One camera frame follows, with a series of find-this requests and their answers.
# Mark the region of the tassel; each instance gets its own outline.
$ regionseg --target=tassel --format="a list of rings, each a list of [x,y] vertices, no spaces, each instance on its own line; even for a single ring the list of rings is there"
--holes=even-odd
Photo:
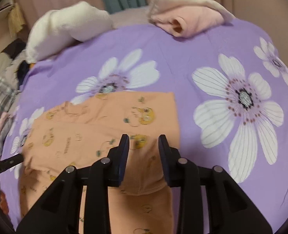
[[[14,4],[14,7],[9,13],[9,32],[11,37],[16,37],[16,34],[19,33],[23,26],[26,24],[23,14],[20,10],[18,3]]]

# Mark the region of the bed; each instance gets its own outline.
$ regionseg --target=bed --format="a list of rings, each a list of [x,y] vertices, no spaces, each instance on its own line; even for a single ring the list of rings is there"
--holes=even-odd
[[[199,166],[226,169],[276,232],[288,219],[288,69],[283,65],[288,52],[283,50],[282,58],[274,46],[262,29],[235,19],[187,40],[153,25],[136,25],[65,49],[26,76],[2,159],[20,151],[24,119],[110,91],[105,79],[117,71],[106,64],[116,57],[115,68],[128,67],[123,76],[130,79],[126,85],[117,79],[118,90],[174,92],[181,155]],[[212,125],[218,129],[208,130]],[[14,227],[21,219],[19,175],[20,166],[0,175]],[[177,203],[174,191],[175,212]]]

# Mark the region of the screw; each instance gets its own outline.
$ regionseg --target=screw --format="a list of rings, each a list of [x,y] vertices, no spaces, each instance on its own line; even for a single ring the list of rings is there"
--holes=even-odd
[[[103,164],[107,164],[109,162],[110,162],[110,158],[102,158],[101,159],[101,163],[103,163]]]
[[[67,166],[66,167],[66,169],[65,169],[65,171],[67,172],[67,173],[72,173],[73,171],[75,170],[75,167],[73,167],[73,166]]]
[[[216,165],[214,168],[213,168],[217,173],[221,173],[223,172],[223,168],[219,165]]]
[[[180,159],[178,160],[178,162],[179,162],[180,164],[187,164],[187,159],[185,159],[185,158],[180,158]]]

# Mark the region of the white fluffy cloth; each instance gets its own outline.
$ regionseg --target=white fluffy cloth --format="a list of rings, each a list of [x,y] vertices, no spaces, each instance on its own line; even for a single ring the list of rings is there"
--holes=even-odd
[[[75,40],[86,41],[112,29],[107,11],[87,2],[48,11],[34,24],[26,47],[26,61],[36,63],[57,54]]]
[[[231,22],[235,17],[220,3],[214,0],[151,0],[148,9],[148,18],[152,15],[160,14],[164,11],[176,8],[178,6],[198,5],[211,8],[221,13],[226,23]]]

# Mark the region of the purple bed sheet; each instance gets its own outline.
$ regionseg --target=purple bed sheet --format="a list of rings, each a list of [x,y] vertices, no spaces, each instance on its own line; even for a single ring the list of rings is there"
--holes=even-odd
[[[29,71],[2,159],[43,111],[98,92],[174,92],[180,152],[227,170],[275,232],[288,217],[288,69],[269,36],[233,20],[191,39],[153,25],[128,26],[65,49]],[[14,227],[20,166],[0,175]]]

